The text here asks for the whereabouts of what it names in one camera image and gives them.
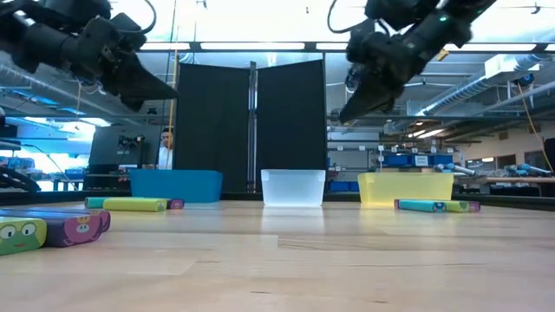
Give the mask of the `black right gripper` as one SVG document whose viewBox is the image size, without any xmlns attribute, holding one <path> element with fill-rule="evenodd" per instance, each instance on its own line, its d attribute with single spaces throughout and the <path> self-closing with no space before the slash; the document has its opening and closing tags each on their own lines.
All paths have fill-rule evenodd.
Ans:
<svg viewBox="0 0 555 312">
<path fill-rule="evenodd" d="M 358 84 L 339 120 L 345 123 L 375 111 L 390 112 L 404 85 L 426 67 L 425 57 L 418 49 L 407 46 L 402 36 L 353 30 L 347 59 L 356 65 Z"/>
</svg>

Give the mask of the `clear plastic bin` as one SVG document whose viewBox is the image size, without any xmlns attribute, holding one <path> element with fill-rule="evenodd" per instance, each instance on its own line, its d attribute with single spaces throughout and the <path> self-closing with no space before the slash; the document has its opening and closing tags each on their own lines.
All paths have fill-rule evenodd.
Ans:
<svg viewBox="0 0 555 312">
<path fill-rule="evenodd" d="M 323 203 L 325 170 L 264 169 L 261 171 L 266 206 L 317 207 Z"/>
</svg>

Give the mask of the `large dark monitor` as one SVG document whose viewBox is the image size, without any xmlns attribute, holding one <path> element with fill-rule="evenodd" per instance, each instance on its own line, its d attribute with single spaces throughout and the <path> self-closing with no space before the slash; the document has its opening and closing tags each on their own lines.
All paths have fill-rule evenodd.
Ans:
<svg viewBox="0 0 555 312">
<path fill-rule="evenodd" d="M 118 149 L 120 135 L 146 137 L 139 148 Z M 160 127 L 158 126 L 114 126 L 100 127 L 95 131 L 89 157 L 89 164 L 96 165 L 154 165 L 160 148 Z"/>
</svg>

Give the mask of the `person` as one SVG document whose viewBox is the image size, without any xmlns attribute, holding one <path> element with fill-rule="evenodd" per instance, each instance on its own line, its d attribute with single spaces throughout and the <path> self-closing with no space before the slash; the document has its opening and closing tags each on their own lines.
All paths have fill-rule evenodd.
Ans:
<svg viewBox="0 0 555 312">
<path fill-rule="evenodd" d="M 171 170 L 173 167 L 173 133 L 170 127 L 165 127 L 160 134 L 160 148 L 158 168 Z"/>
</svg>

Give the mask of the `wooden workbench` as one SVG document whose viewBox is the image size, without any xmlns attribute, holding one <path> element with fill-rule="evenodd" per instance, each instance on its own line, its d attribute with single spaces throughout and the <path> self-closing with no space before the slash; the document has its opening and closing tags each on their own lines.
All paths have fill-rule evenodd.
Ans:
<svg viewBox="0 0 555 312">
<path fill-rule="evenodd" d="M 555 184 L 555 178 L 547 177 L 463 177 L 454 178 L 454 183 L 463 184 L 493 184 L 493 183 L 528 183 Z"/>
</svg>

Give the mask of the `yellow translucent plastic bin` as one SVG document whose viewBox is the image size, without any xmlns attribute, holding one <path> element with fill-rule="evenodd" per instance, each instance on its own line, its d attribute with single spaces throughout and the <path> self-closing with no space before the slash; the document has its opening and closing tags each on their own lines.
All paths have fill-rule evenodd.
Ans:
<svg viewBox="0 0 555 312">
<path fill-rule="evenodd" d="M 360 199 L 366 205 L 392 206 L 396 199 L 450 200 L 452 173 L 366 172 L 357 177 Z"/>
</svg>

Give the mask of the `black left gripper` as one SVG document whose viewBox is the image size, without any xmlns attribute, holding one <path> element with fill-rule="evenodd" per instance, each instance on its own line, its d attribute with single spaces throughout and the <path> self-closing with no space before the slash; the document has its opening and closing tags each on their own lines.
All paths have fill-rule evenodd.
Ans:
<svg viewBox="0 0 555 312">
<path fill-rule="evenodd" d="M 70 71 L 119 95 L 121 104 L 139 112 L 144 101 L 177 99 L 180 94 L 149 72 L 134 53 L 146 42 L 145 30 L 124 13 L 89 21 L 77 39 Z"/>
</svg>

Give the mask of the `black folding partition screen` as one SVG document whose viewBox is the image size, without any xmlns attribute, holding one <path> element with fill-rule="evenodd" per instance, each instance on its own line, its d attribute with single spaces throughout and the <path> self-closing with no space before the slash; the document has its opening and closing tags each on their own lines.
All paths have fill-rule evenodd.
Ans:
<svg viewBox="0 0 555 312">
<path fill-rule="evenodd" d="M 326 169 L 325 89 L 322 60 L 180 65 L 174 168 L 220 172 L 227 193 L 259 188 L 264 169 Z"/>
</svg>

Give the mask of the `blue plastic bin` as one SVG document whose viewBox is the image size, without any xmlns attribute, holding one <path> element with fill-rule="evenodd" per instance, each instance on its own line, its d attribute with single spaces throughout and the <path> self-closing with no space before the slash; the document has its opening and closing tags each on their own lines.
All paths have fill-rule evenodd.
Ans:
<svg viewBox="0 0 555 312">
<path fill-rule="evenodd" d="M 187 204 L 220 200 L 223 174 L 210 170 L 150 170 L 130 172 L 131 193 L 142 198 L 180 198 Z"/>
</svg>

